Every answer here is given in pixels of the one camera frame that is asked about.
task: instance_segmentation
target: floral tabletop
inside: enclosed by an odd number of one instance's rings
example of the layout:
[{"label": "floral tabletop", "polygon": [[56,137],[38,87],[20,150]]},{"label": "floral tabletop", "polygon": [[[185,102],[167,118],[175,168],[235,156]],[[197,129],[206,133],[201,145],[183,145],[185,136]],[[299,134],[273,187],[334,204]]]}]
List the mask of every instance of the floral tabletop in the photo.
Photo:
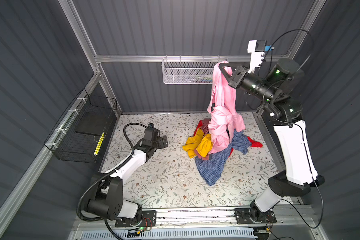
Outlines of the floral tabletop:
[{"label": "floral tabletop", "polygon": [[[200,176],[194,159],[182,146],[193,135],[198,122],[210,118],[208,113],[121,115],[110,144],[102,172],[112,168],[130,153],[123,127],[130,122],[153,122],[168,138],[169,147],[157,150],[123,185],[124,199],[143,208],[219,207],[249,205],[268,186],[268,178],[277,174],[269,150],[252,113],[244,118],[244,134],[264,146],[249,147],[246,155],[234,150],[221,178],[208,186]],[[135,144],[144,136],[144,128],[129,126],[128,137]]]}]

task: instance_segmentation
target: yellow garment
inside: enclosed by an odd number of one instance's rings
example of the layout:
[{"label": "yellow garment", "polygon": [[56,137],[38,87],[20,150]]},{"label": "yellow garment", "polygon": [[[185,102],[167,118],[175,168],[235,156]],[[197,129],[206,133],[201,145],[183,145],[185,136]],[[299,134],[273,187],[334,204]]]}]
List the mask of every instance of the yellow garment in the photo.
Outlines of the yellow garment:
[{"label": "yellow garment", "polygon": [[211,141],[211,134],[208,133],[202,139],[199,146],[197,146],[196,150],[202,157],[205,157],[209,153],[209,151],[212,150],[212,147],[213,147],[213,143]]},{"label": "yellow garment", "polygon": [[183,150],[188,153],[189,158],[196,157],[195,149],[202,156],[205,157],[213,147],[211,141],[211,134],[207,134],[205,137],[203,131],[199,128],[197,129],[196,135],[194,137],[189,137],[187,142],[183,146]]},{"label": "yellow garment", "polygon": [[188,152],[189,158],[196,157],[195,149],[199,146],[200,142],[203,139],[203,131],[199,128],[197,129],[196,135],[194,137],[189,137],[185,145],[183,146],[183,150]]}]

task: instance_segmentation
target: gray wall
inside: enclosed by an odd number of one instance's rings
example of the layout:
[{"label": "gray wall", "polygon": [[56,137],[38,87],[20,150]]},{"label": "gray wall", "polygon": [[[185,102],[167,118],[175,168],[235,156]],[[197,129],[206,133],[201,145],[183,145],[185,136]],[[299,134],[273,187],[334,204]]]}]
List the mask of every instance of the gray wall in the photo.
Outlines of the gray wall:
[{"label": "gray wall", "polygon": [[[313,0],[74,0],[98,55],[248,55],[299,28]],[[296,34],[275,54],[285,54]],[[211,85],[163,84],[159,63],[103,63],[124,112],[205,111]],[[259,101],[237,93],[236,109]]]},{"label": "gray wall", "polygon": [[[0,207],[92,75],[57,1],[0,1]],[[91,168],[52,159],[3,239],[35,238],[36,228],[67,233],[60,229],[70,227],[74,214],[64,211],[73,207]],[[64,211],[56,210],[59,200],[66,202],[59,206]]]},{"label": "gray wall", "polygon": [[[312,160],[326,178],[319,187],[323,226],[330,239],[360,239],[360,1],[327,0],[311,32],[316,47],[294,95],[303,104]],[[316,190],[303,200],[320,214]]]}]

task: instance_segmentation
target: white mesh basket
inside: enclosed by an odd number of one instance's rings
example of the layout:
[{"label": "white mesh basket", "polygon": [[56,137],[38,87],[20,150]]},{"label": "white mesh basket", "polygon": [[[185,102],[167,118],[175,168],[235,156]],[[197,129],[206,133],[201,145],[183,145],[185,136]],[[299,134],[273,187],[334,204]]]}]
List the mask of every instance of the white mesh basket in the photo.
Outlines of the white mesh basket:
[{"label": "white mesh basket", "polygon": [[161,62],[165,84],[212,84],[217,62]]}]

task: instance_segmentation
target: basket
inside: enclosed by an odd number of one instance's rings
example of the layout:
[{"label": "basket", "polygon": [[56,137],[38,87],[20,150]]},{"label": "basket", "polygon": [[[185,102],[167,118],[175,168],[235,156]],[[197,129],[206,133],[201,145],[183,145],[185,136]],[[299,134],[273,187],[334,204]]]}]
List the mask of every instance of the basket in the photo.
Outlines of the basket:
[{"label": "basket", "polygon": [[161,62],[165,84],[212,84],[217,62]]},{"label": "basket", "polygon": [[[63,161],[91,162],[96,163],[99,156],[103,157],[107,148],[117,117],[116,99],[95,95],[86,95],[76,109],[71,111],[67,122],[60,129],[56,129],[58,123],[49,134],[49,139],[55,131],[58,135],[53,142],[45,141],[44,145],[59,159]],[[97,125],[103,129],[101,136],[78,132],[82,128],[82,120],[88,115],[101,116],[103,120]]]}]

